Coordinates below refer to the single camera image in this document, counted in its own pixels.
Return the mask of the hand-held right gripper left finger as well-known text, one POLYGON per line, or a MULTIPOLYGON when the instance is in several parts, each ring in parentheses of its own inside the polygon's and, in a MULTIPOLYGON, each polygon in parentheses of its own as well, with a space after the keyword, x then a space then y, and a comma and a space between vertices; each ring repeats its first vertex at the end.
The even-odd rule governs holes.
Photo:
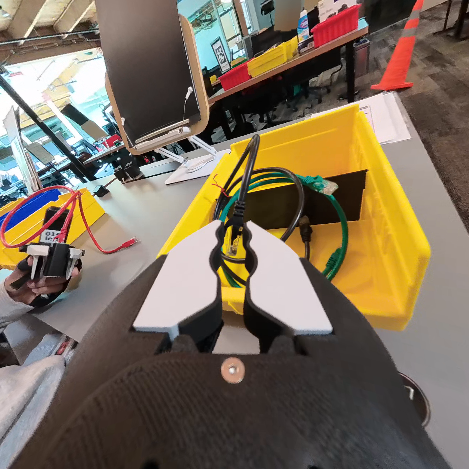
POLYGON ((161 268, 133 322, 136 331, 206 339, 219 329, 223 240, 223 223, 214 220, 158 258, 161 268))

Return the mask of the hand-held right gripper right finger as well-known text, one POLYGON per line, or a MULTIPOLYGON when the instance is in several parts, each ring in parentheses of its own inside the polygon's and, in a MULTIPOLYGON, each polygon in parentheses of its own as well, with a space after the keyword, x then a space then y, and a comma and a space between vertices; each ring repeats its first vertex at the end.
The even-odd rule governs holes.
POLYGON ((244 323, 255 336, 330 335, 331 322, 300 257, 252 221, 244 225, 244 323))

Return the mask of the yellow plastic bin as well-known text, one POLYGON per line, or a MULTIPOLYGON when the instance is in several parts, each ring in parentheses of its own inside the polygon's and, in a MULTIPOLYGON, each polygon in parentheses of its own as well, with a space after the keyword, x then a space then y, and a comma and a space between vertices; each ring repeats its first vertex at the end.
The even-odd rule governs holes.
POLYGON ((298 38, 294 36, 288 41, 272 47, 261 55, 252 58, 249 63, 251 78, 272 70, 293 58, 297 54, 298 38))
MULTIPOLYGON (((105 214, 104 209, 100 206, 100 204, 96 201, 94 196, 91 194, 90 191, 87 189, 80 189, 82 193, 81 201, 84 206, 84 213, 88 225, 91 226, 95 223, 102 215, 105 214)), ((62 202, 61 206, 65 204, 68 199, 70 198, 69 193, 64 193, 60 196, 60 201, 62 202)), ((37 232, 42 226, 39 226, 41 222, 38 222, 32 228, 26 228, 26 222, 33 221, 33 216, 28 217, 23 223, 15 226, 13 229, 6 232, 7 240, 10 243, 17 244, 28 237, 30 237, 33 233, 37 232)), ((7 269, 7 270, 14 270, 15 266, 18 262, 24 259, 25 255, 20 253, 18 249, 8 249, 0 245, 0 268, 7 269)))
MULTIPOLYGON (((250 138, 231 145, 157 256, 213 220, 221 186, 250 138)), ((425 233, 359 105, 331 111, 260 135, 255 169, 281 167, 303 177, 367 170, 360 220, 348 221, 348 249, 332 283, 371 325, 402 331, 431 257, 425 233)), ((310 261, 323 271, 342 245, 341 222, 312 225, 310 261)))

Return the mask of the person's left forearm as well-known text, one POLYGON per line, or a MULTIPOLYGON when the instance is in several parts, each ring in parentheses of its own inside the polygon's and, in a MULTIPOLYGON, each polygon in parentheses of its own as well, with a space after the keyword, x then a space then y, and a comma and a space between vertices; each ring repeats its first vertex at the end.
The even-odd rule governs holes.
POLYGON ((31 312, 32 306, 13 300, 5 287, 3 280, 0 287, 0 332, 17 321, 22 315, 31 312))

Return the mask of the black desk grommet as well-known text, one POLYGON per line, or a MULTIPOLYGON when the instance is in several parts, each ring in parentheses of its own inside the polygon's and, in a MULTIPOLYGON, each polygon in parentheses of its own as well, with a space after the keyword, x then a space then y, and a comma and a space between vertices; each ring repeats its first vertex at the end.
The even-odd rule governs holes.
POLYGON ((422 427, 427 427, 431 419, 431 406, 428 398, 419 385, 406 374, 399 372, 408 397, 416 410, 422 427))

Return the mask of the person's left hand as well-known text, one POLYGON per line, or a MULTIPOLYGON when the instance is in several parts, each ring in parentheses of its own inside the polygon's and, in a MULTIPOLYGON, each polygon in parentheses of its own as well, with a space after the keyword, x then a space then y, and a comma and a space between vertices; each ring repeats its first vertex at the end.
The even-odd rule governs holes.
POLYGON ((51 295, 63 291, 68 280, 65 278, 40 278, 38 280, 28 280, 19 289, 11 287, 12 283, 27 275, 19 269, 15 269, 4 280, 4 287, 8 296, 15 302, 30 305, 33 300, 41 295, 51 295))

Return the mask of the blue plastic bin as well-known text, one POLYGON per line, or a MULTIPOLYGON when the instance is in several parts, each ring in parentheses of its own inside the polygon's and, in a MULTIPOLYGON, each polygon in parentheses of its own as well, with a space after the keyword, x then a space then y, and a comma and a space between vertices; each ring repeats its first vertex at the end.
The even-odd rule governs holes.
POLYGON ((62 204, 60 201, 61 195, 59 190, 53 190, 35 196, 13 215, 7 224, 5 232, 23 223, 30 216, 33 216, 33 221, 26 222, 26 228, 32 228, 38 222, 41 222, 39 226, 43 226, 59 210, 62 204))

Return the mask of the clear standing panel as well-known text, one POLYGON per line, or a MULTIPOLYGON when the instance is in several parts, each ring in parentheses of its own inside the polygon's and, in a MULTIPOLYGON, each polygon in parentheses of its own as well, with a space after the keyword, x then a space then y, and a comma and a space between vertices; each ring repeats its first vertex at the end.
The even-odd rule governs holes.
POLYGON ((3 120, 16 164, 22 174, 28 196, 41 190, 42 184, 33 160, 27 152, 21 136, 19 108, 11 106, 3 120))

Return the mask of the black bin divider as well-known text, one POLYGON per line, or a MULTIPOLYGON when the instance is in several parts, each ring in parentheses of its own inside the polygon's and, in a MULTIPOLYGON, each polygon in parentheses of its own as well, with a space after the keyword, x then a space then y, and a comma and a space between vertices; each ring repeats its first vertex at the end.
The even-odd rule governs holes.
MULTIPOLYGON (((367 170, 327 177, 337 183, 334 198, 342 207, 347 221, 358 221, 361 215, 362 197, 367 170)), ((325 195, 304 188, 305 201, 302 216, 309 218, 310 225, 339 222, 339 216, 325 195)), ((298 206, 295 184, 263 186, 259 191, 249 192, 244 214, 245 221, 253 221, 265 230, 287 228, 293 221, 298 206)))

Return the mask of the black pole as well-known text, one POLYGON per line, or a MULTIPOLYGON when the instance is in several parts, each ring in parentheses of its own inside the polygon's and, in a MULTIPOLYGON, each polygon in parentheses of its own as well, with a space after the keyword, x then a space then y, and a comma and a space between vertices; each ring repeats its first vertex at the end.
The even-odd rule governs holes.
POLYGON ((95 181, 97 178, 91 173, 85 165, 75 157, 67 146, 52 132, 43 120, 36 114, 33 109, 21 98, 21 96, 14 90, 14 88, 7 82, 7 80, 0 75, 0 85, 2 89, 11 97, 14 102, 27 114, 29 118, 51 139, 55 146, 66 156, 72 165, 74 174, 81 180, 81 182, 95 181))

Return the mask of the person's grey jacket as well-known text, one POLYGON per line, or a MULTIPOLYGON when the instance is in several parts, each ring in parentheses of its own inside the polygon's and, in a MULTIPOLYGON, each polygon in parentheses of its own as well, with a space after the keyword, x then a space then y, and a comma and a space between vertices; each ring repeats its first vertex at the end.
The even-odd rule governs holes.
POLYGON ((43 420, 77 342, 46 334, 22 365, 0 371, 0 462, 8 468, 43 420))

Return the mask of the black panel on white stand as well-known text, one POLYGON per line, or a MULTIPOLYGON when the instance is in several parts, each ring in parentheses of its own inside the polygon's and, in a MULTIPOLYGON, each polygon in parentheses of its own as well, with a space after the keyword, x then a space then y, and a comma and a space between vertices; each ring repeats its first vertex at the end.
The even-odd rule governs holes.
POLYGON ((230 150, 198 137, 209 103, 188 19, 176 1, 97 0, 105 87, 119 133, 135 156, 179 163, 165 184, 208 177, 230 150))

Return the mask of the white paper sheets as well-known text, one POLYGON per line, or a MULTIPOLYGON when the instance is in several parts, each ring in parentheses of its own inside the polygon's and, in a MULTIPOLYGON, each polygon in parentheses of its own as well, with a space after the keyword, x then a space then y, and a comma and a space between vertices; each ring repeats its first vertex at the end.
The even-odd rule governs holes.
POLYGON ((397 93, 390 91, 358 101, 359 110, 365 114, 381 145, 411 139, 407 118, 402 114, 397 98, 397 93))

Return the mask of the red plastic bin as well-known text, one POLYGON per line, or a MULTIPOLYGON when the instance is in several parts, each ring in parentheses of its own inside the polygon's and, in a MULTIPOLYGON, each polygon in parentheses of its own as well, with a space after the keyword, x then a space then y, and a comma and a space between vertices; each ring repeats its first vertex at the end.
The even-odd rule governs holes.
POLYGON ((317 49, 358 29, 358 4, 343 9, 340 13, 315 25, 312 28, 314 48, 317 49))
POLYGON ((251 60, 244 61, 220 76, 219 81, 224 91, 228 91, 251 79, 250 62, 251 60))

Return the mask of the framed marker sign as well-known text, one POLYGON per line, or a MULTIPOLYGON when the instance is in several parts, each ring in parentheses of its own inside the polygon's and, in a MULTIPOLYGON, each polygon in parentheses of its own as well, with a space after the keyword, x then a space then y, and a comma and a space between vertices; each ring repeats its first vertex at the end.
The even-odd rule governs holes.
POLYGON ((231 70, 230 58, 226 53, 226 50, 220 37, 218 37, 211 43, 211 48, 213 50, 221 73, 224 74, 229 72, 231 70))

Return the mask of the orange traffic cone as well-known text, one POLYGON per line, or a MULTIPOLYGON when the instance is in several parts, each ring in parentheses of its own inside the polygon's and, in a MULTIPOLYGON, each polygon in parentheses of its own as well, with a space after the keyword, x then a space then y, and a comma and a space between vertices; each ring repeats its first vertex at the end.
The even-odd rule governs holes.
POLYGON ((417 0, 402 30, 394 52, 390 58, 384 75, 378 84, 372 85, 373 91, 399 91, 411 88, 412 82, 407 81, 407 73, 416 40, 423 0, 417 0))

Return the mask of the white wipes canister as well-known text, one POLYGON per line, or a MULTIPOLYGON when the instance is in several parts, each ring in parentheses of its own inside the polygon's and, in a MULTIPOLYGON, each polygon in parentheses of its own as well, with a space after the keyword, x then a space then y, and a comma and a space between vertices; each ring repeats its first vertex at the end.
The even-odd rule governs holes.
POLYGON ((305 8, 302 9, 298 24, 297 24, 297 38, 298 43, 301 43, 309 38, 310 28, 308 21, 308 12, 305 8))

